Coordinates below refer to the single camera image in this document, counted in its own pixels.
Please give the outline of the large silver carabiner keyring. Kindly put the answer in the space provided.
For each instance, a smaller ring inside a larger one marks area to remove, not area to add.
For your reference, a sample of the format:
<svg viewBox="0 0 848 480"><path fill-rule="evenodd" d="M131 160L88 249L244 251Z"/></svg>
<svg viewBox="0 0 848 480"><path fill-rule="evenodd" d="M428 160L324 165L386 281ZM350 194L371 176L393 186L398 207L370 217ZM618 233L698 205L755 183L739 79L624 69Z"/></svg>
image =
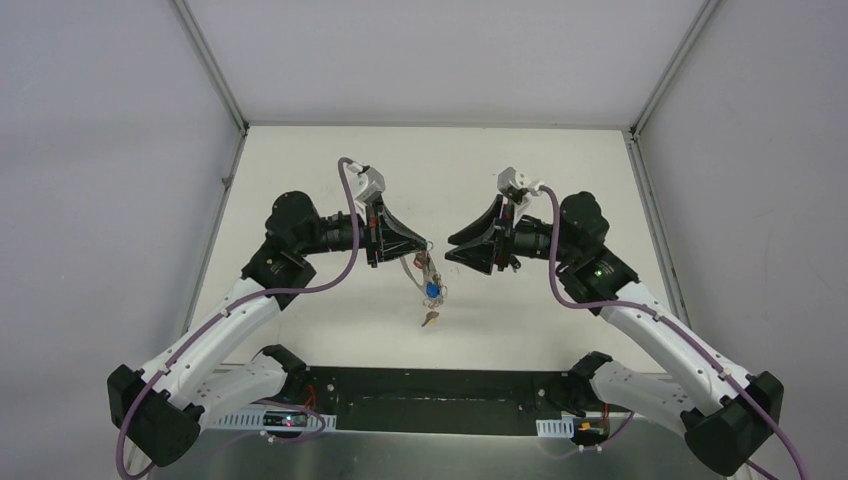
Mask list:
<svg viewBox="0 0 848 480"><path fill-rule="evenodd" d="M424 262L424 268L417 268L413 261L416 257L419 257ZM444 302L444 286L441 279L441 275L438 273L435 262L432 259L430 253L426 251L420 251L413 255L408 255L400 258L400 264L407 275L407 277L412 281L415 287L422 293L423 295L423 305L429 309L437 309ZM433 282L438 284L441 287L442 295L437 299L429 299L425 295L425 285L428 282Z"/></svg>

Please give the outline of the key with blue tag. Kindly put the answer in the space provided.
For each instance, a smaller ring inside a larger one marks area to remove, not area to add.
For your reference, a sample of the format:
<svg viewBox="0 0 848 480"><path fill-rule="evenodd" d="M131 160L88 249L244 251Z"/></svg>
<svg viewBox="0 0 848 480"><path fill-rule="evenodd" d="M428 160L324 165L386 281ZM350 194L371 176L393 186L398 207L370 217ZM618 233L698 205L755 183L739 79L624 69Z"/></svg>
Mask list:
<svg viewBox="0 0 848 480"><path fill-rule="evenodd" d="M425 295L429 299L437 299L442 295L441 287L433 282L428 282L425 285Z"/></svg>

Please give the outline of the key with yellow tag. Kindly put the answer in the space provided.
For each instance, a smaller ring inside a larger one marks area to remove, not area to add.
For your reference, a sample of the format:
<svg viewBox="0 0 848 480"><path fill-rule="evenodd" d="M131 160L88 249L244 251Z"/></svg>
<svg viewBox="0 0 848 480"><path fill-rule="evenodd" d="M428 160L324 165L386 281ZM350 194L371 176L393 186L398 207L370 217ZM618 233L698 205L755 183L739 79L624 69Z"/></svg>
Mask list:
<svg viewBox="0 0 848 480"><path fill-rule="evenodd" d="M429 311L421 324L421 327L427 327L429 324L433 323L439 317L439 313L437 311Z"/></svg>

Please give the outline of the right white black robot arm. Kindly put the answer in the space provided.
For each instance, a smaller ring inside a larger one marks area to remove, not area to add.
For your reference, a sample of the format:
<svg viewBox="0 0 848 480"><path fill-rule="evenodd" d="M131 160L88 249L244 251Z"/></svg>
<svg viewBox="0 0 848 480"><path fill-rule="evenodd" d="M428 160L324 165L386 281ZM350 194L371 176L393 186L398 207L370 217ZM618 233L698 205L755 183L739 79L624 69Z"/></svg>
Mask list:
<svg viewBox="0 0 848 480"><path fill-rule="evenodd" d="M609 224L588 192L567 196L551 222L522 215L498 195L487 211L449 237L446 259L491 274L543 259L549 284L569 309L587 310L625 334L670 376L663 382L592 352L567 373L568 408L613 404L679 435L713 472L746 466L779 423L784 387L768 371L733 362L698 337L605 244Z"/></svg>

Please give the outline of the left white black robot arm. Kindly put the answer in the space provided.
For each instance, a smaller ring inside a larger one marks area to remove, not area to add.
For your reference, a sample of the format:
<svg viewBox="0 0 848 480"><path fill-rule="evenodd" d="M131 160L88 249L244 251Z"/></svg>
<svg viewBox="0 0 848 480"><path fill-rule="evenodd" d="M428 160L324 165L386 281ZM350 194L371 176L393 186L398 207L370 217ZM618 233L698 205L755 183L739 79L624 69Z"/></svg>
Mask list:
<svg viewBox="0 0 848 480"><path fill-rule="evenodd" d="M322 217L306 193L287 192L275 200L265 228L262 245L201 325L142 367L121 364L107 379L118 445L133 442L153 467L176 462L208 426L250 403L273 396L288 405L303 396L305 365L281 345L263 348L245 367L211 375L307 288L316 275L308 256L365 250L377 267L427 246L380 195L366 201L364 214Z"/></svg>

